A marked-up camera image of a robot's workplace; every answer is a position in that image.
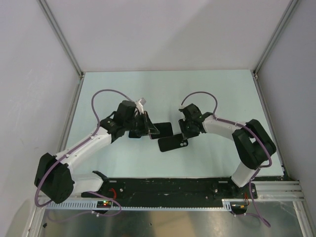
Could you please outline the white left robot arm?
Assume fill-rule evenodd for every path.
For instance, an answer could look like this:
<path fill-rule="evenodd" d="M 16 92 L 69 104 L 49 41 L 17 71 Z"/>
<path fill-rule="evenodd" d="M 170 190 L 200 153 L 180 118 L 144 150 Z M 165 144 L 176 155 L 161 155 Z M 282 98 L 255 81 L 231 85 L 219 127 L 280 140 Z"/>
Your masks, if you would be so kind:
<path fill-rule="evenodd" d="M 94 192 L 99 197 L 109 193 L 107 177 L 100 171 L 75 174 L 75 169 L 100 149 L 111 145 L 126 132 L 138 136 L 159 134 L 144 110 L 145 99 L 124 100 L 105 119 L 97 119 L 96 129 L 69 149 L 55 155 L 44 154 L 35 177 L 37 192 L 43 192 L 51 202 L 62 203 L 71 195 Z"/>

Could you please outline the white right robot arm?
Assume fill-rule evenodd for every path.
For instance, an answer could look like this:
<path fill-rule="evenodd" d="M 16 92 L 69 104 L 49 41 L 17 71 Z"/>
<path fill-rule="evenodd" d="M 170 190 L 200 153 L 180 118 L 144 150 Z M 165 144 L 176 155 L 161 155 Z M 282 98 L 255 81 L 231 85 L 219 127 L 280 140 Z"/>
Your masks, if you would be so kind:
<path fill-rule="evenodd" d="M 233 122 L 217 117 L 211 112 L 202 114 L 194 104 L 181 107 L 179 111 L 184 115 L 184 118 L 179 120 L 184 138 L 189 139 L 201 133 L 209 133 L 234 142 L 240 163 L 230 177 L 231 183 L 228 185 L 228 192 L 232 197 L 241 197 L 246 192 L 245 185 L 259 170 L 272 165 L 272 155 L 277 149 L 258 120 Z"/>

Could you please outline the black phone case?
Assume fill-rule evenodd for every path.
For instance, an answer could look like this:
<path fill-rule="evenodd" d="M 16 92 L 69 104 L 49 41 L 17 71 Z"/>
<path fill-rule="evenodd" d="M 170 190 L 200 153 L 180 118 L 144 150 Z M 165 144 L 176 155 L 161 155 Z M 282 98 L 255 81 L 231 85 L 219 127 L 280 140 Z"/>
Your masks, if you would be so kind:
<path fill-rule="evenodd" d="M 188 140 L 182 134 L 176 134 L 169 137 L 159 138 L 158 146 L 161 152 L 168 152 L 188 146 Z"/>

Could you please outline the teal smartphone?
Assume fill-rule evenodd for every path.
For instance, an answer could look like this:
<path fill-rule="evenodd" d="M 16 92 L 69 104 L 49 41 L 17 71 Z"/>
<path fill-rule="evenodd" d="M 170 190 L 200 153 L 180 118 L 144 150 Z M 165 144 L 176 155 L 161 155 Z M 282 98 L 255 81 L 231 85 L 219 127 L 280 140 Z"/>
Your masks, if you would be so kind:
<path fill-rule="evenodd" d="M 141 137 L 142 137 L 142 134 L 139 134 L 136 131 L 129 131 L 128 138 L 140 139 Z"/>

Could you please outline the pink smartphone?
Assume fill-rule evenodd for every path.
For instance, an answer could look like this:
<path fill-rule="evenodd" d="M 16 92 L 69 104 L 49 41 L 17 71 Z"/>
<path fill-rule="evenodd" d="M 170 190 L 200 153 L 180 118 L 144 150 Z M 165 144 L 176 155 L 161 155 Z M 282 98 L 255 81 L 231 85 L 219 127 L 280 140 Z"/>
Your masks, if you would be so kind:
<path fill-rule="evenodd" d="M 159 134 L 151 134 L 151 139 L 173 136 L 172 124 L 170 122 L 154 123 L 154 126 L 158 129 Z"/>

